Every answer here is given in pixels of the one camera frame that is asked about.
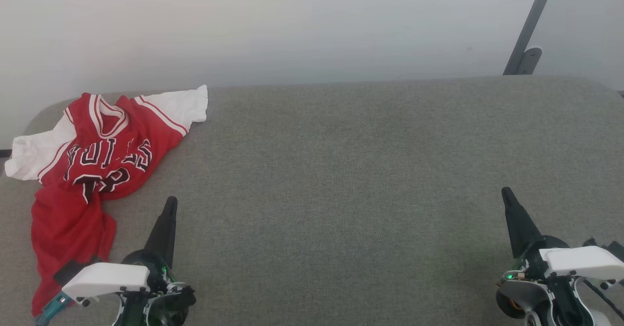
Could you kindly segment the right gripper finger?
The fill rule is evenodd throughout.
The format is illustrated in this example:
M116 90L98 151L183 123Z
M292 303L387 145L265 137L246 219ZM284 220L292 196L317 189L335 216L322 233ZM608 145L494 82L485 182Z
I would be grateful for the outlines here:
M505 206L505 218L512 257L519 259L527 249L531 248L535 243L541 242L543 235L526 209L520 204L511 188L502 188L501 195Z

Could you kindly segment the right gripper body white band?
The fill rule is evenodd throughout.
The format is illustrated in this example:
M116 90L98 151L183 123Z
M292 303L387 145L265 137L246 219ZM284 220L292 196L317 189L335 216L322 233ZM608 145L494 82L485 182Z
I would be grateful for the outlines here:
M624 280L624 263L598 246L570 248L560 239L544 236L515 259L513 268L502 274L500 282L544 283L554 277L620 283Z

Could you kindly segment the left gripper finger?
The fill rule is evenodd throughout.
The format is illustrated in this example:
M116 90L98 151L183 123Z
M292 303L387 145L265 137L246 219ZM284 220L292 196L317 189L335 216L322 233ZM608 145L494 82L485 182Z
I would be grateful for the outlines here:
M161 257L169 268L173 268L177 207L178 199L168 197L144 246L145 250Z

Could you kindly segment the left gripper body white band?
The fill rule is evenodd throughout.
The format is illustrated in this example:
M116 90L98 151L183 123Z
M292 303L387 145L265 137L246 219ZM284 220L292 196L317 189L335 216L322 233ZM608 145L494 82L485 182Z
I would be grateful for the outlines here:
M126 305L136 297L160 308L189 308L196 303L195 290L174 277L171 257L142 249L121 263L93 263L77 272L62 287L62 293L65 299L79 304L115 293Z

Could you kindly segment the red Bulls 23 jersey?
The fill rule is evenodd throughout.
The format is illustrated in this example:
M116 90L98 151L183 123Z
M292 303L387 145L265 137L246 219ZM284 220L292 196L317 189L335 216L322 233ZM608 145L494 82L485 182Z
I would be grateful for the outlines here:
M84 93L64 109L53 129L16 137L6 175L37 180L31 242L41 282L32 314L61 290L54 280L67 263L106 262L116 234L102 202L136 192L194 123L205 122L209 90L165 92L109 104Z

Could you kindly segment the grey metal bracket pole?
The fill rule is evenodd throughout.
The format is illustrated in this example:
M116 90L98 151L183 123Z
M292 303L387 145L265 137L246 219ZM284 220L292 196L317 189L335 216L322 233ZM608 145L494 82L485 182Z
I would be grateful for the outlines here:
M539 46L531 46L530 40L539 23L539 19L548 0L534 0L526 21L519 33L512 53L506 64L504 76L532 75L540 61L543 50Z

